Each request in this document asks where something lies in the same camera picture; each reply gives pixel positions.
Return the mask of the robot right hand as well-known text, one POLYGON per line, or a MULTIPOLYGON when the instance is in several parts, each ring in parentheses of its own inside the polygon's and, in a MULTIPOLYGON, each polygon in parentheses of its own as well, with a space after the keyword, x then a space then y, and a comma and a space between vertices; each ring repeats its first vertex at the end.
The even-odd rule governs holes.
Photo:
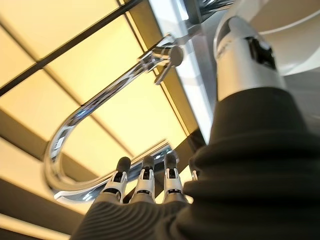
POLYGON ((73 240, 317 240, 320 139, 280 76, 273 51, 239 16, 214 38, 217 97, 209 144, 191 159, 197 179, 171 203, 92 204, 73 240))

